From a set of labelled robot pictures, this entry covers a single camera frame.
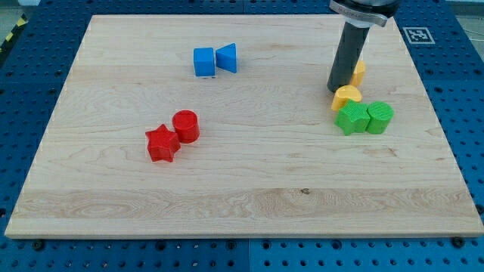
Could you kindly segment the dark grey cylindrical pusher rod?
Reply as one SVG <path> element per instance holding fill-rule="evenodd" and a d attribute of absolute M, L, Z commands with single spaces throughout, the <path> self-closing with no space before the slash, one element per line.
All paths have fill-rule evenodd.
<path fill-rule="evenodd" d="M 369 27 L 359 28 L 351 23 L 344 24 L 327 81 L 329 91 L 335 92 L 350 83 L 369 30 Z"/>

